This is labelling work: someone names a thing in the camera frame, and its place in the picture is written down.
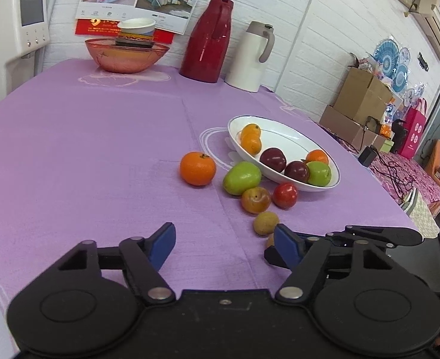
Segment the dark red plum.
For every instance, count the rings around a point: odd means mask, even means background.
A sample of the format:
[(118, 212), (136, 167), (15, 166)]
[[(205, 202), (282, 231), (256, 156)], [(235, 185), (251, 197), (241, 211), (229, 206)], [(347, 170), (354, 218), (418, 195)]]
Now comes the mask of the dark red plum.
[(297, 182), (307, 183), (310, 177), (309, 167), (302, 160), (290, 162), (284, 169), (284, 175)]
[(279, 148), (270, 147), (262, 152), (260, 163), (281, 174), (286, 168), (286, 157)]

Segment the green apple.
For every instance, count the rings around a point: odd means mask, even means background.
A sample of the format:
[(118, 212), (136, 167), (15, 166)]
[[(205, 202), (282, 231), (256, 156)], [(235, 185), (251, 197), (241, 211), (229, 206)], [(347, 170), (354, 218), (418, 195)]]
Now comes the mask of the green apple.
[(223, 179), (224, 190), (233, 196), (257, 187), (261, 183), (261, 170), (254, 164), (242, 161), (235, 165)]
[(328, 186), (331, 180), (331, 169), (328, 164), (321, 161), (310, 161), (307, 163), (309, 168), (310, 185), (325, 187)]

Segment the orange tangerine with leaf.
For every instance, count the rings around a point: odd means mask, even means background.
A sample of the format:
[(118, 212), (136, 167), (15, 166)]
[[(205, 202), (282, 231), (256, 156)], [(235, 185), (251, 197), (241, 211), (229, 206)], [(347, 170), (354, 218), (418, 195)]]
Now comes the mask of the orange tangerine with leaf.
[(320, 149), (312, 150), (311, 152), (309, 152), (307, 154), (305, 162), (310, 163), (310, 162), (314, 162), (314, 161), (318, 161), (318, 162), (321, 162), (321, 163), (328, 165), (329, 164), (329, 157), (324, 151), (322, 151)]

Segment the large orange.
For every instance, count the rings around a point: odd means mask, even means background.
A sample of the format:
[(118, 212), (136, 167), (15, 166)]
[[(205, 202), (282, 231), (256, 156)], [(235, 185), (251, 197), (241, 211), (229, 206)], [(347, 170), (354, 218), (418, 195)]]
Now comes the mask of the large orange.
[(240, 140), (241, 147), (251, 156), (256, 156), (261, 152), (261, 137), (256, 133), (243, 135)]

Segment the small orange kumquat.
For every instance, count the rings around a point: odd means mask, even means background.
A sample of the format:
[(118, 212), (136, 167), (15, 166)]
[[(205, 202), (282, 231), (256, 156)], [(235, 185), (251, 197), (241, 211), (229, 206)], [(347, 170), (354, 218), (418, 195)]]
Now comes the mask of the small orange kumquat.
[(241, 131), (241, 138), (243, 138), (243, 137), (245, 137), (247, 135), (255, 135), (257, 137), (260, 137), (261, 136), (261, 127), (259, 127), (255, 123), (248, 124)]

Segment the red apple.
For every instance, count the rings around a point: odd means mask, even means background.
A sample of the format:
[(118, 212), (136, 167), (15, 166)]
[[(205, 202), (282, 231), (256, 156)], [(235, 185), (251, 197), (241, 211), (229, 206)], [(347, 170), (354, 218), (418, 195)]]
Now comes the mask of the red apple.
[(275, 188), (272, 201), (279, 208), (286, 210), (296, 205), (298, 195), (298, 191), (292, 183), (282, 183)]

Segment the green apple on cloth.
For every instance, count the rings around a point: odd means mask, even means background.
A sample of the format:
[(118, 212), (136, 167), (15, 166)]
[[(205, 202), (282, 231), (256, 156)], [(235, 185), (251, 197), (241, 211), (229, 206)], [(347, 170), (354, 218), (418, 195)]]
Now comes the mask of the green apple on cloth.
[(254, 164), (242, 161), (235, 165), (223, 179), (224, 190), (233, 196), (257, 187), (261, 183), (261, 170)]

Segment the orange mandarin on cloth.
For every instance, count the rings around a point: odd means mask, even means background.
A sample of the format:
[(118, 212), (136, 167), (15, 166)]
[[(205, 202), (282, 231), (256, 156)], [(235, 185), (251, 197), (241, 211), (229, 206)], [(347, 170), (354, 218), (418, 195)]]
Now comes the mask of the orange mandarin on cloth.
[(203, 152), (189, 152), (180, 161), (180, 176), (189, 185), (208, 185), (213, 180), (216, 171), (217, 166), (214, 160)]

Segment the lower cardboard box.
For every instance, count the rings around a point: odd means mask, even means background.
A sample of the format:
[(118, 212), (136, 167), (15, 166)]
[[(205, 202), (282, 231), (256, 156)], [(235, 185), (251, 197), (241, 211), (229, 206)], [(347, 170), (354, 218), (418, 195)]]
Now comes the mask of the lower cardboard box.
[(336, 109), (328, 106), (322, 114), (319, 124), (333, 135), (352, 146), (357, 152), (365, 147), (374, 146), (378, 151), (385, 144), (385, 137), (368, 130), (349, 119)]

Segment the cardboard box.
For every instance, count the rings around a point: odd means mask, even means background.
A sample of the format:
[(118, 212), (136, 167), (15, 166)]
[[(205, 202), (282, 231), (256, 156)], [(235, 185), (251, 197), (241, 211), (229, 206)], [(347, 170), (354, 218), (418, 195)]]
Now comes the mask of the cardboard box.
[(319, 124), (333, 135), (352, 146), (357, 152), (365, 147), (374, 146), (378, 151), (385, 144), (385, 137), (368, 130), (349, 119), (336, 109), (328, 106), (322, 114)]
[(368, 118), (380, 121), (392, 98), (391, 90), (375, 75), (352, 67), (333, 107), (364, 126)]

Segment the upper cardboard box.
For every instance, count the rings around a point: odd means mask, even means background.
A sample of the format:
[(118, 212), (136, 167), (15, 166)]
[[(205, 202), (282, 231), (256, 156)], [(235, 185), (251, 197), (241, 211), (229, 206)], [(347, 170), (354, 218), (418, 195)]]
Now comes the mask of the upper cardboard box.
[(380, 121), (392, 98), (391, 90), (375, 75), (352, 67), (333, 107), (364, 126), (368, 118)]

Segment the red thermos jug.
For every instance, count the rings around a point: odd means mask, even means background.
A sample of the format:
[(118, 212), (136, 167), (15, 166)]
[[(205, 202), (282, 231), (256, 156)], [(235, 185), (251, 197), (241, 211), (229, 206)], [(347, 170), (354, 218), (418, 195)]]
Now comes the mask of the red thermos jug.
[(210, 0), (194, 27), (179, 74), (204, 83), (219, 79), (230, 42), (232, 0)]

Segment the orange glass bowl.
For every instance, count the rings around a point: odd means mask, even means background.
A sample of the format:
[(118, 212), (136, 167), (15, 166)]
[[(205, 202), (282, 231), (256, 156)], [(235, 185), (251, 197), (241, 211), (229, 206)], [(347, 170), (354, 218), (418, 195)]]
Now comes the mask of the orange glass bowl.
[(106, 72), (136, 74), (157, 63), (170, 50), (167, 45), (154, 43), (150, 48), (116, 45), (114, 38), (88, 39), (87, 51), (98, 67)]

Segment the stack of paper cups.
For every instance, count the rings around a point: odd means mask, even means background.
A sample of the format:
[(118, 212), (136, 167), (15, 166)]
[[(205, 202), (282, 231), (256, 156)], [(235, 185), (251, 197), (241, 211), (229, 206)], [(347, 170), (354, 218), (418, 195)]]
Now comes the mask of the stack of paper cups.
[(154, 19), (127, 19), (118, 23), (117, 27), (120, 32), (115, 38), (115, 45), (137, 48), (153, 47), (153, 34), (156, 29)]

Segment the white water dispenser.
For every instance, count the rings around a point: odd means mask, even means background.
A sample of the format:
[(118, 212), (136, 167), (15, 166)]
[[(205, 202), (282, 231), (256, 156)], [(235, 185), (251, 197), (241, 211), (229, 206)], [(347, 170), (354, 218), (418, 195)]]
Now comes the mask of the white water dispenser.
[(56, 0), (0, 0), (0, 102), (43, 71)]

